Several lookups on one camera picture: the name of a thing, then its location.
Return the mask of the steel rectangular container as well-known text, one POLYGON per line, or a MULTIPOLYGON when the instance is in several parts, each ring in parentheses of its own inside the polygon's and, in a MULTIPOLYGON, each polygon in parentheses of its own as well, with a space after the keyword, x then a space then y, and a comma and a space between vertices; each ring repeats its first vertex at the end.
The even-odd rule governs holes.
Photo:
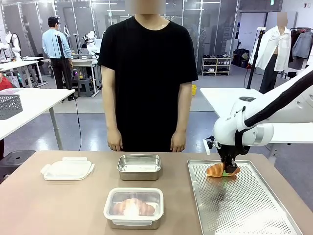
POLYGON ((163 215, 158 219, 108 219, 107 223, 112 229, 124 230, 156 230, 160 227, 163 215))
POLYGON ((161 158, 156 154, 126 154, 117 165, 123 181, 156 181, 161 169, 161 158))

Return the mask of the white humanoid robot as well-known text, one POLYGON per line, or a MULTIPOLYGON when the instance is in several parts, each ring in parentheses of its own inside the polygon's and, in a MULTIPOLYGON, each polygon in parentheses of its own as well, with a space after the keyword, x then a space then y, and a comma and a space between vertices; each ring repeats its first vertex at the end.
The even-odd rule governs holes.
POLYGON ((14 57, 17 61, 22 61, 21 58, 21 44, 19 37, 16 33, 11 33, 9 30, 6 37, 5 37, 6 43, 3 46, 3 49, 11 49, 11 51, 14 54, 14 57))

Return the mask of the grey step stool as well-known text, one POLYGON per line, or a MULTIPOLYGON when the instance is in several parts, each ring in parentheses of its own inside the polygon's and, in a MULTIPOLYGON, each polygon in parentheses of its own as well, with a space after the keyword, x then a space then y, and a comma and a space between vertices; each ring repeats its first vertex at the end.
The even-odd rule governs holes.
POLYGON ((79 79, 78 80, 78 96, 79 97, 92 97, 94 95, 94 88, 91 83, 91 79, 79 79))

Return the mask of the mannequin with white shirt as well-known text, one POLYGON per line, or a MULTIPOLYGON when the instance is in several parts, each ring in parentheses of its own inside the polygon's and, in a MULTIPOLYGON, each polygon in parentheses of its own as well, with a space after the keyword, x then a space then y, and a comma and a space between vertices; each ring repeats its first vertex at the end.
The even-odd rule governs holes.
POLYGON ((252 65, 258 54, 254 67, 264 70, 259 92, 265 94, 274 89, 279 72, 288 68, 291 50, 291 31, 287 28, 288 14, 277 13, 277 26, 267 30, 253 48, 249 63, 252 65))

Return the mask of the white background desk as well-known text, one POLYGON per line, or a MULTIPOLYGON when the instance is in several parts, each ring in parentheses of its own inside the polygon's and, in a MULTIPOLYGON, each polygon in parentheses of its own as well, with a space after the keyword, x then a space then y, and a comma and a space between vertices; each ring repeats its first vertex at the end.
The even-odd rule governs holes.
POLYGON ((39 62, 43 62, 43 57, 22 57, 19 61, 2 60, 0 72, 9 75, 11 79, 16 72, 21 88, 39 88, 47 84, 42 78, 39 62))

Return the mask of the grey perforated basket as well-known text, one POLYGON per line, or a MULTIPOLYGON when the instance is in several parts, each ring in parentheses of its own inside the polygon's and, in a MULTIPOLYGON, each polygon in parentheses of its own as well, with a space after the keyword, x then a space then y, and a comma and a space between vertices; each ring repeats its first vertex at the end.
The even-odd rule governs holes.
POLYGON ((23 111, 18 94, 0 94, 0 120, 9 119, 23 111))

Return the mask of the person's right forearm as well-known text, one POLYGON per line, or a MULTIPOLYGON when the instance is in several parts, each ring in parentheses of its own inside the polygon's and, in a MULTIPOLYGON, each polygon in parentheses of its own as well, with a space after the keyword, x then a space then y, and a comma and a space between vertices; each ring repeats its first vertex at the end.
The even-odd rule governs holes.
POLYGON ((115 94, 113 92, 103 91, 102 93, 104 113, 106 117, 107 131, 117 131, 117 122, 115 114, 115 94))

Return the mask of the golden croissant bread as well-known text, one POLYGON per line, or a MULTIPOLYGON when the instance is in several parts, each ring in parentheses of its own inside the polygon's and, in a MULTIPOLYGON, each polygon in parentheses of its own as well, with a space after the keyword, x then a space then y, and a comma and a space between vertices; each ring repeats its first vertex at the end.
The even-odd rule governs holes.
POLYGON ((153 216, 155 208, 137 198, 126 199, 116 203, 112 209, 112 215, 124 216, 153 216))
MULTIPOLYGON (((225 171, 224 170, 224 163, 217 163, 217 164, 210 166, 206 170, 206 174, 208 177, 221 178, 221 177, 223 177, 222 174, 224 171, 225 171)), ((234 173, 229 174, 229 177, 234 176, 234 175, 238 174, 239 172, 240 172, 240 168, 238 167, 238 169, 234 173)))

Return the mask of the black tripod stand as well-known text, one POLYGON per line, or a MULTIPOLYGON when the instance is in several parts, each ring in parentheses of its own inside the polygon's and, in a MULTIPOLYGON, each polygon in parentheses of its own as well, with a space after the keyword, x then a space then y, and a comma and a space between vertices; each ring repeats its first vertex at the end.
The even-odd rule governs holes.
POLYGON ((253 74, 254 74, 254 70, 255 70, 255 65, 256 65, 257 58, 258 58, 258 51, 259 51, 261 40, 262 40, 262 37, 265 33, 266 28, 265 27, 258 27, 257 30, 259 31, 259 36, 258 36, 257 46, 256 46, 256 50, 254 53, 251 71, 250 71, 250 75, 249 75, 249 79, 248 79, 248 83, 247 83, 247 87, 246 87, 247 89, 251 88, 251 83, 252 83, 252 78, 253 78, 253 74))

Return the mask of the person's right hand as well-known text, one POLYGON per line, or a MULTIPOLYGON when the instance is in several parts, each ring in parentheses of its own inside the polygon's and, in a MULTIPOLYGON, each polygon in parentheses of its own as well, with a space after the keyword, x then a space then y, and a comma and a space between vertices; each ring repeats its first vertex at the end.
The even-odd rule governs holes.
POLYGON ((122 151, 122 136, 118 130, 109 130, 107 134, 108 147, 112 151, 122 151))

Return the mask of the perforated metal baking tray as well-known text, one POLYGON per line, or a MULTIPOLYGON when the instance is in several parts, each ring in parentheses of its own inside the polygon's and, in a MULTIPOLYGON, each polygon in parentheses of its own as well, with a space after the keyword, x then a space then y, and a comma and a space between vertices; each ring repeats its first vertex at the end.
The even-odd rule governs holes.
POLYGON ((188 160, 202 235, 303 235, 251 161, 235 176, 208 177, 216 160, 188 160))

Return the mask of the clothes rack with garments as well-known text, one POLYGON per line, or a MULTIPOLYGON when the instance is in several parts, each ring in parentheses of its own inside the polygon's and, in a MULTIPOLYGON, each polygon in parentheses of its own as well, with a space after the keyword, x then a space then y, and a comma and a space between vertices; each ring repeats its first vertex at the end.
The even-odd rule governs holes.
POLYGON ((313 28, 291 28, 289 68, 300 70, 306 66, 313 47, 313 28))

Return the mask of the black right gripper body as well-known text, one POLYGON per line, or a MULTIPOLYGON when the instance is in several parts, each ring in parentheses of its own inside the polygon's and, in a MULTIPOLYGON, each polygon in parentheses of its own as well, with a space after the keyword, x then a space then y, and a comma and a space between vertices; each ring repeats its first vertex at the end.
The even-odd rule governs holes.
POLYGON ((236 147, 233 145, 218 145, 218 154, 224 164, 232 164, 234 162, 236 147))

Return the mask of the clear plastic clip lid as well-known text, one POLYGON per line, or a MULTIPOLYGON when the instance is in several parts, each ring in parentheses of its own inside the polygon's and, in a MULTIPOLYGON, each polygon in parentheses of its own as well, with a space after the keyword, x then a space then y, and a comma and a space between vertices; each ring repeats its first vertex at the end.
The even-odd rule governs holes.
POLYGON ((164 215, 164 197, 158 188, 113 188, 106 199, 103 215, 107 219, 158 219, 164 215), (126 199, 137 198, 155 208, 153 216, 124 216, 112 215, 112 209, 116 203, 126 199))
POLYGON ((61 161, 46 164, 41 169, 46 181, 80 181, 94 169, 95 164, 87 157, 63 157, 61 161))

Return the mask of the person's left hand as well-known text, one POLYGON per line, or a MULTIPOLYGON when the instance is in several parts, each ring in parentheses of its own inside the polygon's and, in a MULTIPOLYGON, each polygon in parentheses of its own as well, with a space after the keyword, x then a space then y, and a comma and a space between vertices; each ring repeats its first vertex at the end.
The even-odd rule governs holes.
POLYGON ((171 152, 182 152, 186 145, 186 133, 176 131, 171 138, 171 152))

